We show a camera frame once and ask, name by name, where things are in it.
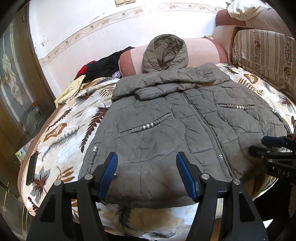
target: blue gripper pad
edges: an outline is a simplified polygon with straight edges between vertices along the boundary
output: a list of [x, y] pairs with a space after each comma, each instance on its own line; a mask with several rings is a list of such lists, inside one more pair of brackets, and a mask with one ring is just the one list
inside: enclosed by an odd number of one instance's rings
[[272, 146], [282, 148], [286, 146], [286, 141], [280, 137], [268, 137], [264, 136], [261, 140], [261, 143], [265, 146]]
[[193, 177], [191, 176], [185, 161], [181, 157], [181, 155], [178, 153], [176, 157], [176, 164], [179, 171], [179, 174], [181, 176], [181, 179], [183, 181], [185, 190], [187, 192], [187, 195], [192, 198], [192, 200], [195, 202], [198, 198], [196, 194], [196, 185]]
[[109, 162], [109, 163], [107, 164], [105, 171], [100, 179], [100, 184], [99, 184], [100, 189], [98, 193], [99, 200], [102, 200], [104, 197], [106, 197], [108, 193], [109, 187], [111, 185], [114, 173], [118, 165], [117, 154], [114, 152], [111, 157], [108, 156], [106, 162]]

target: screw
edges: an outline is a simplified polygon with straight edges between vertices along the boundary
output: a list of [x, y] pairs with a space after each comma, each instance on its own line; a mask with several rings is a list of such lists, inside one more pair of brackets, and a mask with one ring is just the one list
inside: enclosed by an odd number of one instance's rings
[[240, 180], [238, 180], [238, 179], [233, 179], [233, 183], [234, 183], [235, 185], [239, 185], [239, 184], [240, 184]]
[[210, 175], [207, 173], [202, 174], [202, 179], [208, 180], [210, 178]]
[[56, 181], [54, 182], [54, 185], [55, 185], [55, 186], [59, 186], [59, 185], [61, 185], [61, 183], [62, 183], [61, 180], [56, 180]]
[[92, 174], [86, 174], [86, 175], [84, 176], [84, 179], [85, 179], [85, 180], [90, 180], [90, 179], [92, 179]]

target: striped cushion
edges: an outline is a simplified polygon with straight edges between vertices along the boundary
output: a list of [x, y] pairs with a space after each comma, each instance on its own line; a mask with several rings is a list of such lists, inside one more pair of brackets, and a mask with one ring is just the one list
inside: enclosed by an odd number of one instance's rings
[[240, 30], [234, 38], [232, 61], [296, 97], [296, 42], [292, 37], [265, 30]]

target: black phone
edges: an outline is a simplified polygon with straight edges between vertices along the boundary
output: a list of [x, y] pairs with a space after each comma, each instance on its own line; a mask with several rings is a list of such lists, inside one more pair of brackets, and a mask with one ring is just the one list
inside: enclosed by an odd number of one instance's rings
[[36, 168], [36, 162], [38, 157], [38, 152], [36, 151], [29, 160], [29, 166], [28, 166], [28, 173], [27, 173], [27, 180], [26, 185], [29, 186], [33, 181], [35, 177], [35, 168]]

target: jacket hood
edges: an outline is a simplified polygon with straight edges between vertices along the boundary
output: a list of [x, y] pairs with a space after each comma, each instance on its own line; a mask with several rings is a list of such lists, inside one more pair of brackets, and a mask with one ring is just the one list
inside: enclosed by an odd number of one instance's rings
[[142, 65], [144, 73], [185, 68], [188, 52], [184, 40], [172, 34], [155, 37], [147, 46]]

